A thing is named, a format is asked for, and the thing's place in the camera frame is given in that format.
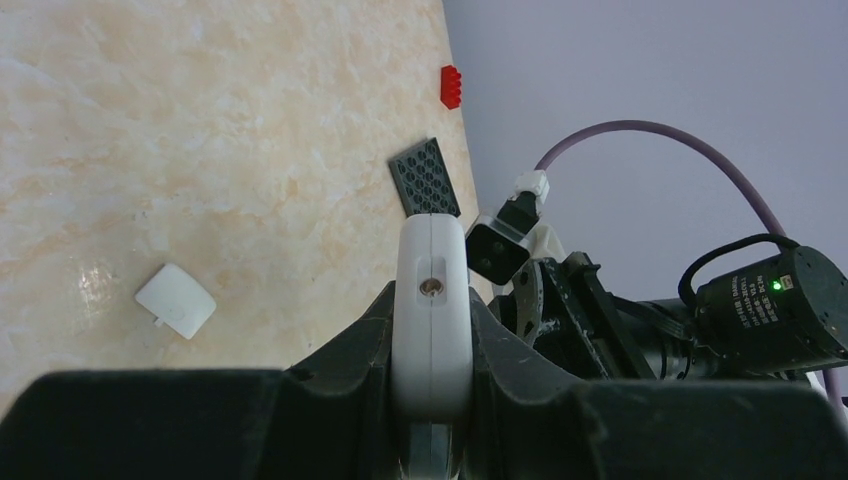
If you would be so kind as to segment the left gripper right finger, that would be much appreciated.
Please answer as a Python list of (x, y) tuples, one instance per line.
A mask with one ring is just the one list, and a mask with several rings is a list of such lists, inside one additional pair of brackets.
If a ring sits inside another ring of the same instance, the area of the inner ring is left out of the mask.
[(784, 382), (584, 381), (471, 298), (465, 479), (843, 479), (847, 433)]

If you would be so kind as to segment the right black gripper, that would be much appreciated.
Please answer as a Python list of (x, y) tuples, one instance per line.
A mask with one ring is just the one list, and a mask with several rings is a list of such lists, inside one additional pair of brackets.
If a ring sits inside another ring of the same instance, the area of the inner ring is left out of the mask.
[(582, 252), (562, 262), (533, 259), (490, 310), (520, 341), (578, 378), (661, 379), (658, 312), (605, 290), (599, 269)]

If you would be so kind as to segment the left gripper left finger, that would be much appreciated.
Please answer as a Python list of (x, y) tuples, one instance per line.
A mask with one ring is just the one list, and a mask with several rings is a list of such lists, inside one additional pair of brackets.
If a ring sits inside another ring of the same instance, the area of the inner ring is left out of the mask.
[(63, 371), (1, 423), (5, 479), (395, 479), (395, 287), (285, 370)]

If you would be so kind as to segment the white remote control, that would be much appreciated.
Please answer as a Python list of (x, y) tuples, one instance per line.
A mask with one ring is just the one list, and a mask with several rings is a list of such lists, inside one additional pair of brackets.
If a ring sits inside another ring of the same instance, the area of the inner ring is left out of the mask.
[(473, 347), (464, 231), (450, 214), (401, 230), (390, 363), (405, 479), (450, 479), (472, 403)]

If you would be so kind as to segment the white battery cover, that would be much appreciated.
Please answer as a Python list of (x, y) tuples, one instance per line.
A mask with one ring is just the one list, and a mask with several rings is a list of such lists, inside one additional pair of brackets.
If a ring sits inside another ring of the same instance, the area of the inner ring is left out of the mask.
[(167, 325), (186, 340), (197, 334), (217, 308), (212, 295), (173, 263), (164, 264), (134, 299), (154, 315), (156, 326)]

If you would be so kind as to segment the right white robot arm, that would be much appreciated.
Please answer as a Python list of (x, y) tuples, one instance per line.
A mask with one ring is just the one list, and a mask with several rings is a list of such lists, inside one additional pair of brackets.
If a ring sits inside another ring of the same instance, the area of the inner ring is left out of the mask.
[(582, 252), (521, 268), (491, 310), (548, 361), (588, 380), (786, 380), (847, 363), (847, 278), (823, 253), (756, 234), (695, 260), (669, 299), (603, 287)]

